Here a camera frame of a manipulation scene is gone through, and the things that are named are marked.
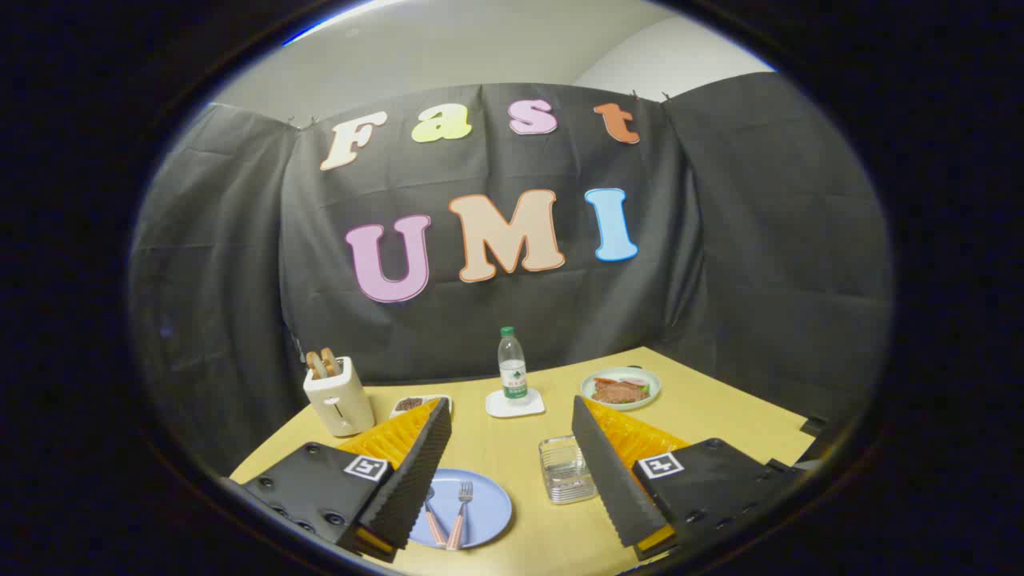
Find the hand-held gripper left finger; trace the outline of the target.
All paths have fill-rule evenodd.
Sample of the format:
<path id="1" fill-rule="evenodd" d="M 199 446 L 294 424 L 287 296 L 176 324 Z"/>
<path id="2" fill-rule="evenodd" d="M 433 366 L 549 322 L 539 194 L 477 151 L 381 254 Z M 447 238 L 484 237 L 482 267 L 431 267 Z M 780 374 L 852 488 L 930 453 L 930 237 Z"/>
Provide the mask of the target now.
<path id="1" fill-rule="evenodd" d="M 220 484 L 296 534 L 393 562 L 406 548 L 450 435 L 450 401 L 432 398 L 340 447 L 304 442 L 251 480 Z"/>

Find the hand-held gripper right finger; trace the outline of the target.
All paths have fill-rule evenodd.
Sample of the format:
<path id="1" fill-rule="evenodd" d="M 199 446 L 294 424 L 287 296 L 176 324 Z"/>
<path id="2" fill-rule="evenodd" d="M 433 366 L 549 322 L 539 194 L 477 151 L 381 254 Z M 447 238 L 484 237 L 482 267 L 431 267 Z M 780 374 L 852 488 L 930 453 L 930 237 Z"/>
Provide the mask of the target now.
<path id="1" fill-rule="evenodd" d="M 804 477 L 720 438 L 689 444 L 582 396 L 573 433 L 618 541 L 639 560 L 734 534 Z"/>

